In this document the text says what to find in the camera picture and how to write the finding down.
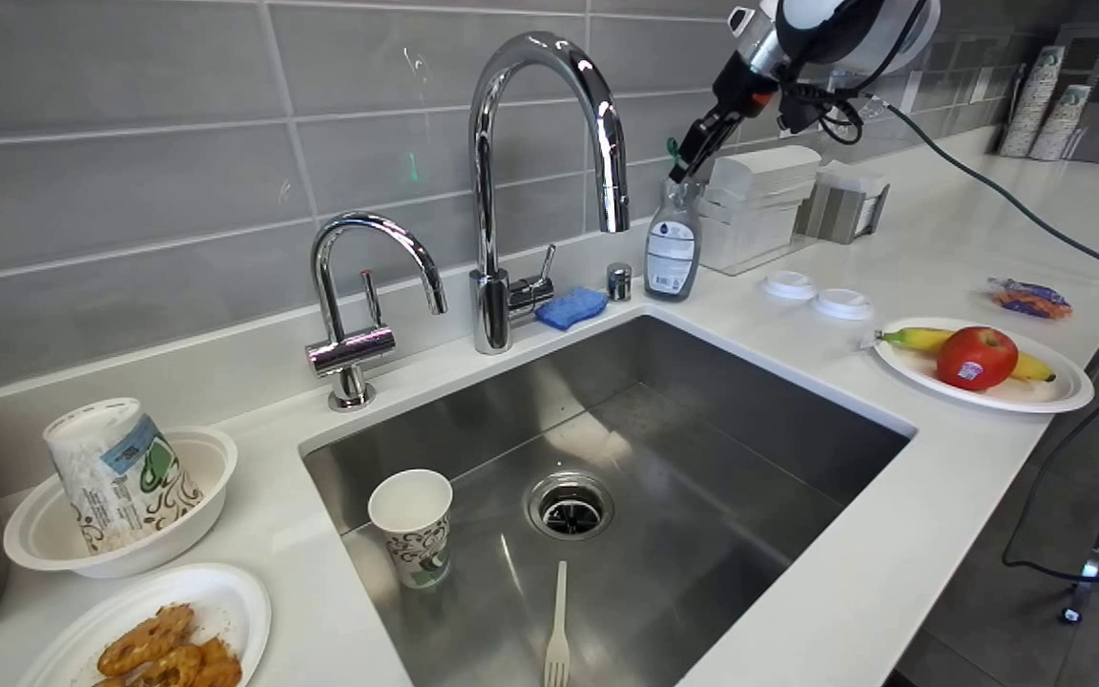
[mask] drain strainer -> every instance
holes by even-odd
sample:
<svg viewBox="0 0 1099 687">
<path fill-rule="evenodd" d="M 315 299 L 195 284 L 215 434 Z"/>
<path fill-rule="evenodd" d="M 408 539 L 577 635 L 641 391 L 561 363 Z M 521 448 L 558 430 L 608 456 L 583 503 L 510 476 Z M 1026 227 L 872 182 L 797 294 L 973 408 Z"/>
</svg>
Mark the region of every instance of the drain strainer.
<svg viewBox="0 0 1099 687">
<path fill-rule="evenodd" d="M 583 472 L 548 472 L 527 500 L 531 519 L 558 539 L 583 539 L 611 515 L 601 490 Z"/>
</svg>

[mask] chrome faucet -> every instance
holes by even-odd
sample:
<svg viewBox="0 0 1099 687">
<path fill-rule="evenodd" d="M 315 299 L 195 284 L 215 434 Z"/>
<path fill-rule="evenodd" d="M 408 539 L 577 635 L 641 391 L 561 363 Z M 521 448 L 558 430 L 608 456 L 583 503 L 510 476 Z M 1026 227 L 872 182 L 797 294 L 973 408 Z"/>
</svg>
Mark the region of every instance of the chrome faucet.
<svg viewBox="0 0 1099 687">
<path fill-rule="evenodd" d="M 591 135 L 591 151 L 594 151 L 597 228 L 601 234 L 631 228 L 627 139 L 622 139 L 622 117 L 611 98 L 611 84 L 601 80 L 594 60 L 577 41 L 561 33 L 545 33 L 545 32 L 516 33 L 479 69 L 479 80 L 472 88 L 472 113 L 468 113 L 472 195 L 477 195 L 477 221 L 479 221 L 479 256 L 472 271 L 477 350 L 505 350 L 507 327 L 510 327 L 507 318 L 553 299 L 553 284 L 545 274 L 553 246 L 545 253 L 540 274 L 533 277 L 510 284 L 497 256 L 493 139 L 497 139 L 498 95 L 507 80 L 527 65 L 545 65 L 548 74 L 566 75 L 566 84 L 580 98 L 589 135 Z"/>
<path fill-rule="evenodd" d="M 432 312 L 442 312 L 437 266 L 433 266 L 432 253 L 408 228 L 402 228 L 396 221 L 389 221 L 380 213 L 334 213 L 334 218 L 328 218 L 315 234 L 315 246 L 313 246 L 313 285 L 315 285 L 319 321 L 323 321 L 328 341 L 310 345 L 310 365 L 319 370 L 323 379 L 332 379 L 328 402 L 340 408 L 367 403 L 367 397 L 371 397 L 354 363 L 396 347 L 396 337 L 394 337 L 394 327 L 385 327 L 380 300 L 371 285 L 371 271 L 361 274 L 371 323 L 354 327 L 354 333 L 342 327 L 342 318 L 334 308 L 328 261 L 332 261 L 332 246 L 348 228 L 374 228 L 374 234 L 389 238 L 394 246 L 402 246 L 410 256 L 410 262 L 424 271 Z"/>
</svg>

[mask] white countertop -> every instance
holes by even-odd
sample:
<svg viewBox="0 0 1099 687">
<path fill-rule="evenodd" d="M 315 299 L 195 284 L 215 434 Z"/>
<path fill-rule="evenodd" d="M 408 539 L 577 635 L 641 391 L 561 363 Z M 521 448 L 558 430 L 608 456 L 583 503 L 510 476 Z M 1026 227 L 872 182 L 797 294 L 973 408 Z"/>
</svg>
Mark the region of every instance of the white countertop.
<svg viewBox="0 0 1099 687">
<path fill-rule="evenodd" d="M 882 476 L 689 667 L 688 685 L 877 687 L 1050 417 L 933 397 L 885 370 L 847 327 L 767 300 L 759 277 L 778 266 L 806 271 L 819 285 L 871 294 L 882 321 L 988 321 L 1085 365 L 1099 347 L 1099 262 L 1053 246 L 923 150 L 872 169 L 894 179 L 894 195 L 882 228 L 858 246 L 806 246 L 740 277 L 700 271 L 683 304 L 636 299 L 569 337 L 521 323 L 507 356 L 483 359 L 460 337 L 442 341 L 374 370 L 376 397 L 367 414 L 332 414 L 323 391 L 310 391 L 225 417 L 218 428 L 236 440 L 239 472 L 220 524 L 171 566 L 229 562 L 268 583 L 273 635 L 255 685 L 408 685 L 301 452 L 653 312 L 910 434 Z M 1040 218 L 1099 247 L 1099 169 L 1022 159 L 979 159 L 979 169 L 1012 182 Z M 1050 284 L 1077 312 L 1059 323 L 1008 312 L 979 299 L 988 277 Z M 63 627 L 128 583 L 14 571 L 0 607 L 0 685 L 19 685 Z"/>
</svg>

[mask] kitchen sink basin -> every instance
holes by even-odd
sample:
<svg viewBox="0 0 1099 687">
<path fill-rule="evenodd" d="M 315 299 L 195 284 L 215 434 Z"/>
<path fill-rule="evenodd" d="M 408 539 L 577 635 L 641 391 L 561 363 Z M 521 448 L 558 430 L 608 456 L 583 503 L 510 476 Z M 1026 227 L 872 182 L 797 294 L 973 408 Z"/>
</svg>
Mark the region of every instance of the kitchen sink basin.
<svg viewBox="0 0 1099 687">
<path fill-rule="evenodd" d="M 675 685 L 907 440 L 657 318 L 304 456 L 417 685 L 540 685 L 571 566 L 571 685 Z M 452 480 L 450 578 L 396 583 L 371 490 Z"/>
</svg>

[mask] white plate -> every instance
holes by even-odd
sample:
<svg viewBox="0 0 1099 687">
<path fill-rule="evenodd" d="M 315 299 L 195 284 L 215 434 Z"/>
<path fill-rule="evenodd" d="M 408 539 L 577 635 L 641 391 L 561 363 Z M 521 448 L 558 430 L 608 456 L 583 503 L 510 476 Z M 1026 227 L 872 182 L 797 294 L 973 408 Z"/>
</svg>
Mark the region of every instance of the white plate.
<svg viewBox="0 0 1099 687">
<path fill-rule="evenodd" d="M 26 494 L 2 527 L 2 548 L 19 569 L 76 571 L 76 578 L 128 578 L 155 569 L 190 548 L 220 515 L 229 480 L 236 472 L 236 442 L 209 428 L 164 430 L 183 459 L 183 468 L 202 490 L 202 500 L 171 527 L 128 543 L 120 548 L 95 552 L 78 533 L 78 524 L 63 500 L 58 476 Z"/>
<path fill-rule="evenodd" d="M 220 636 L 236 658 L 243 685 L 272 641 L 272 598 L 263 583 L 234 566 L 183 566 L 137 580 L 114 598 L 100 604 L 76 627 L 67 627 L 40 660 L 26 671 L 26 687 L 71 687 L 100 685 L 100 653 L 151 617 L 166 604 L 190 604 L 197 609 L 195 641 Z"/>
<path fill-rule="evenodd" d="M 907 321 L 890 321 L 882 333 L 896 333 L 896 327 L 973 327 L 975 321 L 955 321 L 955 318 L 907 318 Z M 1090 402 L 1090 379 L 1064 356 L 1022 341 L 1013 333 L 1008 333 L 1013 341 L 1013 347 L 1044 359 L 1053 365 L 1053 380 L 999 380 L 985 392 L 970 392 L 959 384 L 947 384 L 933 379 L 933 359 L 910 356 L 910 350 L 896 350 L 894 345 L 877 341 L 872 350 L 877 359 L 885 359 L 890 370 L 896 370 L 901 379 L 933 391 L 943 397 L 966 402 L 966 403 L 985 403 L 985 408 L 1004 408 L 1004 414 L 1077 414 Z"/>
</svg>

